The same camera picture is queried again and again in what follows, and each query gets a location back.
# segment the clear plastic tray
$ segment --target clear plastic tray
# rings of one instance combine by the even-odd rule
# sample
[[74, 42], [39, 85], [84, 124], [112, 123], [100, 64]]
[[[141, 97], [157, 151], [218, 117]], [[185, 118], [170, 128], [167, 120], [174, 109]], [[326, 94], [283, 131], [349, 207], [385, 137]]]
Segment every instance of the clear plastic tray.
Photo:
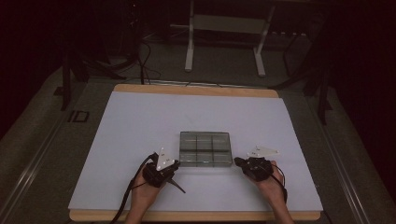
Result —
[[227, 167], [233, 164], [230, 135], [215, 132], [181, 132], [180, 165]]

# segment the wire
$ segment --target wire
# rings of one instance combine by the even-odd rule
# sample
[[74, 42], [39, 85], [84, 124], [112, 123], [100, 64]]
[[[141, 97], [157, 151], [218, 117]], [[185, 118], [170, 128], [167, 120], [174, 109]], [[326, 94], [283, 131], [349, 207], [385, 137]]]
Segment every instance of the wire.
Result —
[[323, 210], [324, 215], [326, 216], [327, 219], [329, 219], [330, 224], [332, 224], [332, 219], [330, 218], [329, 214], [325, 210]]
[[276, 165], [273, 165], [273, 166], [275, 166], [280, 171], [280, 173], [282, 174], [282, 176], [283, 176], [283, 187], [286, 187], [286, 177], [283, 174], [283, 171], [278, 166], [276, 166]]
[[285, 178], [285, 175], [283, 174], [283, 171], [281, 170], [281, 169], [279, 169], [279, 167], [277, 167], [277, 166], [275, 166], [279, 171], [280, 171], [280, 173], [283, 175], [283, 184], [273, 175], [273, 174], [270, 174], [266, 169], [264, 169], [262, 166], [259, 166], [260, 168], [262, 168], [263, 170], [264, 170], [264, 172], [266, 172], [269, 176], [271, 176], [275, 181], [276, 181], [276, 183], [282, 188], [282, 191], [283, 191], [283, 198], [284, 198], [284, 200], [285, 200], [285, 202], [288, 200], [288, 191], [286, 190], [286, 188], [285, 188], [285, 181], [286, 181], [286, 178]]
[[137, 186], [137, 187], [133, 187], [134, 181], [136, 180], [136, 177], [137, 177], [137, 175], [140, 173], [140, 171], [142, 170], [143, 166], [146, 164], [146, 162], [147, 162], [148, 160], [153, 160], [153, 158], [154, 158], [154, 154], [149, 155], [149, 156], [142, 162], [142, 164], [139, 166], [139, 169], [137, 170], [136, 174], [134, 175], [134, 178], [131, 180], [131, 182], [129, 182], [128, 188], [125, 190], [124, 196], [123, 196], [123, 198], [122, 198], [122, 202], [121, 202], [120, 209], [119, 209], [119, 211], [117, 212], [117, 214], [114, 216], [113, 220], [111, 220], [110, 224], [114, 224], [114, 223], [119, 219], [119, 217], [120, 217], [120, 215], [121, 215], [121, 213], [122, 213], [122, 211], [123, 211], [123, 208], [125, 207], [125, 204], [126, 204], [126, 201], [127, 201], [127, 199], [128, 199], [128, 196], [129, 196], [130, 191], [131, 191], [132, 189], [135, 189], [135, 188], [137, 188], [137, 187], [143, 185], [143, 184], [146, 184], [146, 183], [143, 183], [143, 184], [141, 184], [141, 185], [139, 185], [139, 186]]

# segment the tripod leg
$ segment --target tripod leg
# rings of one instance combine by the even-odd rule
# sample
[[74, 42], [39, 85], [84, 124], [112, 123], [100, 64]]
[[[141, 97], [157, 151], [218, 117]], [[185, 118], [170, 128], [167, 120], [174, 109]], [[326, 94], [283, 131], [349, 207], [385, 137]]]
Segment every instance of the tripod leg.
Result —
[[319, 104], [318, 104], [318, 116], [323, 125], [326, 125], [326, 104], [327, 104], [327, 91], [329, 87], [329, 76], [330, 71], [326, 70], [322, 76], [322, 83], [320, 87]]

